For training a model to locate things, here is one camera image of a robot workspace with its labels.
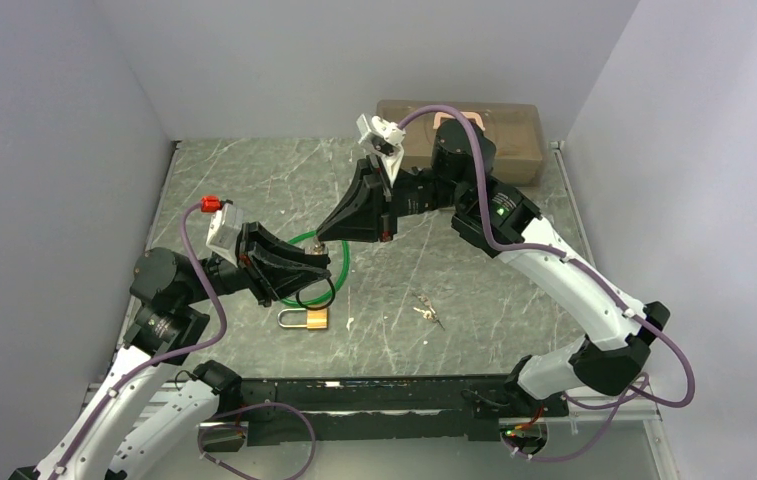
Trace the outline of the black cable padlock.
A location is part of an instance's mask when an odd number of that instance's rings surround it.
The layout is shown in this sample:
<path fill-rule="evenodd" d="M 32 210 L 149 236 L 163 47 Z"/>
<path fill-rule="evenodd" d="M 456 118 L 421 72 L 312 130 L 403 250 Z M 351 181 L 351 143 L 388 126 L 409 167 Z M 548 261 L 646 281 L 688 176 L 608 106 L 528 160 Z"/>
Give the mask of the black cable padlock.
<path fill-rule="evenodd" d="M 332 304 L 336 299 L 337 284 L 332 277 L 312 284 L 281 300 L 289 307 L 321 309 Z"/>

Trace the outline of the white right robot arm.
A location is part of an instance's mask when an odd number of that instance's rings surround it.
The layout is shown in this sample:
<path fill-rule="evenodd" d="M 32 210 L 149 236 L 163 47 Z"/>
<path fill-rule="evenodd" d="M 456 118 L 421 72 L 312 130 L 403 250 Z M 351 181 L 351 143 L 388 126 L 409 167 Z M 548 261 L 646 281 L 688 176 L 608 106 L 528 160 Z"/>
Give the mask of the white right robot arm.
<path fill-rule="evenodd" d="M 622 394 L 642 372 L 669 319 L 660 302 L 642 302 L 616 287 L 572 248 L 518 188 L 493 176 L 494 144 L 469 120 L 443 122 L 426 169 L 402 168 L 404 130 L 378 116 L 357 121 L 366 157 L 329 216 L 320 242 L 387 242 L 401 218 L 452 208 L 459 237 L 521 274 L 563 307 L 582 336 L 553 352 L 522 358 L 505 401 L 528 415 L 556 393 L 585 386 Z"/>

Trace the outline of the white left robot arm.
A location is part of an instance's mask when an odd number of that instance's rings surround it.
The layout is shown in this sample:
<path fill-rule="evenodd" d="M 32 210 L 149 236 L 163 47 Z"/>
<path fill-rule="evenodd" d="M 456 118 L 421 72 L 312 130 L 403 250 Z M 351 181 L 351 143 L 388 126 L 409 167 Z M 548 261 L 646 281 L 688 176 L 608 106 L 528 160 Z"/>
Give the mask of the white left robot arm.
<path fill-rule="evenodd" d="M 226 420 L 241 406 L 241 377 L 206 361 L 184 387 L 145 420 L 139 418 L 160 387 L 202 346 L 210 317 L 194 309 L 208 299 L 248 290 L 264 307 L 330 278 L 323 246 L 307 250 L 282 241 L 258 222 L 214 218 L 202 260 L 153 248 L 135 264 L 130 288 L 141 303 L 115 361 L 73 427 L 37 465 L 14 479 L 140 479 L 175 444 L 209 417 Z"/>

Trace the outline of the silver key bunch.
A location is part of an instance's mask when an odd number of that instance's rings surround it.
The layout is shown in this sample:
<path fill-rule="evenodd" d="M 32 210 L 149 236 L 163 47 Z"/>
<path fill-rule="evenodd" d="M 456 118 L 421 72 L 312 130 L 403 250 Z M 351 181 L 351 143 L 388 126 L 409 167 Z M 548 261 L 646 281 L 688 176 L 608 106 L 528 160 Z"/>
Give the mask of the silver key bunch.
<path fill-rule="evenodd" d="M 414 306 L 413 309 L 418 312 L 423 318 L 431 323 L 436 324 L 442 330 L 444 330 L 445 327 L 443 326 L 430 298 L 424 294 L 417 294 L 416 298 L 421 303 L 421 306 Z"/>

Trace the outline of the brass padlock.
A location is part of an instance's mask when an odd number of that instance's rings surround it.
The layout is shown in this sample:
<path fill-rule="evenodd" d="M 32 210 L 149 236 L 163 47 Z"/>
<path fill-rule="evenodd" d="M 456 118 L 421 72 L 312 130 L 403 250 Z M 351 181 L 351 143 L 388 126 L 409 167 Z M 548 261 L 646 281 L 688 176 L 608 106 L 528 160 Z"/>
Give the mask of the brass padlock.
<path fill-rule="evenodd" d="M 329 326 L 329 313 L 325 308 L 286 308 L 277 314 L 276 322 L 283 329 L 326 330 Z"/>

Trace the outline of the brown plastic toolbox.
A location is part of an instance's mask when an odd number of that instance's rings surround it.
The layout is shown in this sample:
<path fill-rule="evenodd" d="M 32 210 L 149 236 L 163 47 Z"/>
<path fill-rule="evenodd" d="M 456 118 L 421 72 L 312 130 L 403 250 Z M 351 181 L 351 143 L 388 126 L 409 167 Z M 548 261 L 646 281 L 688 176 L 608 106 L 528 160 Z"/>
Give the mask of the brown plastic toolbox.
<path fill-rule="evenodd" d="M 470 122 L 496 146 L 493 174 L 515 186 L 539 182 L 544 161 L 542 127 L 536 106 L 530 104 L 453 102 Z M 405 127 L 403 167 L 427 168 L 438 127 L 451 117 L 429 113 Z"/>

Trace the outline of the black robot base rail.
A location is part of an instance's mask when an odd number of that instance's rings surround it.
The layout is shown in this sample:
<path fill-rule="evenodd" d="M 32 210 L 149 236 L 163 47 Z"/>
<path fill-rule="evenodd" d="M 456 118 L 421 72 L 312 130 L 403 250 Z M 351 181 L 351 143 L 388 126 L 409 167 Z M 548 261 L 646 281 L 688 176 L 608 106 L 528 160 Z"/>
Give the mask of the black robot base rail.
<path fill-rule="evenodd" d="M 273 446 L 310 438 L 497 442 L 515 426 L 541 426 L 568 413 L 558 394 L 524 400 L 505 375 L 478 374 L 245 378 L 226 391 L 212 419 L 246 427 L 250 446 Z"/>

